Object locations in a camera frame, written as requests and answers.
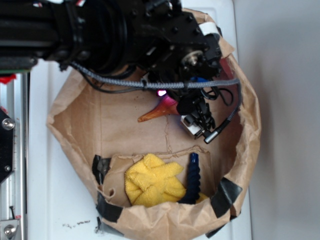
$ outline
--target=yellow cloth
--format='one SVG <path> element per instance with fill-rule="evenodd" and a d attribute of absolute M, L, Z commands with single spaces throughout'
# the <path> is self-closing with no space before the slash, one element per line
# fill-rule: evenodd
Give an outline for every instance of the yellow cloth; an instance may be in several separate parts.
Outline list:
<path fill-rule="evenodd" d="M 178 163 L 165 163 L 154 154 L 144 156 L 124 175 L 125 192 L 131 204 L 152 207 L 179 201 L 186 189 L 175 176 L 183 169 Z"/>

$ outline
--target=brown paper bag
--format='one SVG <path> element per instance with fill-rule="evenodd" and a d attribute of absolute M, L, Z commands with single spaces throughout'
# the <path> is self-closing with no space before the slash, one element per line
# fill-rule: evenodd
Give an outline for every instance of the brown paper bag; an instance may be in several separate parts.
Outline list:
<path fill-rule="evenodd" d="M 199 23 L 212 21 L 207 14 L 192 12 Z M 192 139 L 176 115 L 138 123 L 138 117 L 159 102 L 153 92 L 101 93 L 76 71 L 65 82 L 52 105 L 47 126 L 91 193 L 109 229 L 137 240 L 187 240 L 205 233 L 210 236 L 240 214 L 260 148 L 260 110 L 252 86 L 231 54 L 233 47 L 223 38 L 219 44 L 223 57 L 241 81 L 243 101 L 238 114 L 210 144 L 201 137 Z M 130 79 L 140 77 L 141 73 L 136 72 Z M 235 104 L 236 101 L 226 107 L 221 100 L 210 102 L 218 125 Z M 187 155 L 192 151 L 199 153 L 200 187 L 209 198 L 194 205 L 165 202 L 149 208 L 130 206 L 124 192 L 124 172 L 134 162 L 154 153 L 187 167 Z M 95 155 L 112 157 L 101 185 L 93 174 Z M 186 172 L 179 179 L 186 184 Z"/>

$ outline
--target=black bracket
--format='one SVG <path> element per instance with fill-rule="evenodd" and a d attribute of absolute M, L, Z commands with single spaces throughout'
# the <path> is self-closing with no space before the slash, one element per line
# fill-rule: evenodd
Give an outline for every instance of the black bracket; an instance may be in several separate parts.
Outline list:
<path fill-rule="evenodd" d="M 0 109 L 0 184 L 13 171 L 15 122 Z"/>

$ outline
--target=blue object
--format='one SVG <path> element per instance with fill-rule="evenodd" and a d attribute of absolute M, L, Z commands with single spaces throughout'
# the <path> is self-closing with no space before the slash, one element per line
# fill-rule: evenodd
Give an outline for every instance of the blue object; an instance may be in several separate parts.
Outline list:
<path fill-rule="evenodd" d="M 199 155 L 191 153 L 190 163 L 188 166 L 187 174 L 187 188 L 183 198 L 178 201 L 180 204 L 196 204 L 200 195 L 200 168 L 199 168 Z"/>

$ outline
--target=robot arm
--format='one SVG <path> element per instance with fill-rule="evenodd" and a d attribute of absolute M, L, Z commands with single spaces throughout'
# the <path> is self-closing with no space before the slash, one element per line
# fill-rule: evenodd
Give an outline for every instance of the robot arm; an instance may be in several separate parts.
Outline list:
<path fill-rule="evenodd" d="M 217 135 L 215 121 L 206 94 L 191 84 L 204 79 L 219 95 L 212 84 L 221 72 L 218 41 L 218 34 L 203 35 L 179 0 L 0 0 L 0 75 L 29 71 L 38 59 L 102 82 L 117 81 L 113 74 L 125 65 L 120 79 L 139 67 L 149 72 L 150 85 L 142 87 L 162 84 L 185 127 L 196 126 L 192 134 L 206 143 Z"/>

